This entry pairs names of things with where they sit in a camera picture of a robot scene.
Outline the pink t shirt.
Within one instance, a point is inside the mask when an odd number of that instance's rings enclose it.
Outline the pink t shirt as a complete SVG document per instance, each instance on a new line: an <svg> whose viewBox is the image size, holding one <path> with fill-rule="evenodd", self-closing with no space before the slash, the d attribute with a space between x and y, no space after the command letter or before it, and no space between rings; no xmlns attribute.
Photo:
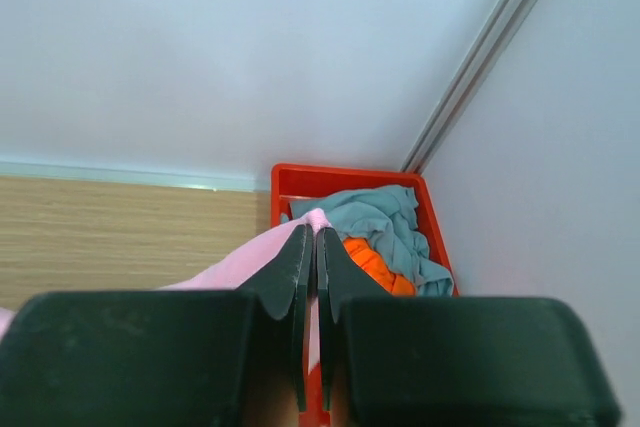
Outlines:
<svg viewBox="0 0 640 427"><path fill-rule="evenodd" d="M322 228L332 227L325 212L321 208L314 208L302 217L273 227L241 245L221 261L209 266L204 271L187 280L159 287L157 291L186 291L186 290L233 290L259 272L268 262L272 261L284 247L295 228L310 226L313 240ZM1 307L1 348L5 344L5 337L10 331L16 316L15 311ZM319 334L318 304L314 300L311 304L308 345L308 372L320 363L320 334ZM179 352L178 337L171 339L167 349L168 358L180 359L184 357Z"/></svg>

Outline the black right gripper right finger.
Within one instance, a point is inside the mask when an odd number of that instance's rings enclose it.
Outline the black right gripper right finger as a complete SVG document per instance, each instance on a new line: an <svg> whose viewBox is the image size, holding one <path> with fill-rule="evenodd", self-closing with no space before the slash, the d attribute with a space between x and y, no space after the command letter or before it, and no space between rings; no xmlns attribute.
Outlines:
<svg viewBox="0 0 640 427"><path fill-rule="evenodd" d="M335 426L617 426L591 337L543 297L400 297L317 238L322 405Z"/></svg>

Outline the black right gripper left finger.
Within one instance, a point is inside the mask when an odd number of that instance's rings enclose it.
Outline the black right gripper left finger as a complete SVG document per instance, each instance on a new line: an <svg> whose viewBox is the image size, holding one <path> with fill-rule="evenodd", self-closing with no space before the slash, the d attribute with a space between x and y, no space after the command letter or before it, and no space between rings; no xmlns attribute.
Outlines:
<svg viewBox="0 0 640 427"><path fill-rule="evenodd" d="M306 409L313 231L224 290L48 292L1 343L5 426L282 426Z"/></svg>

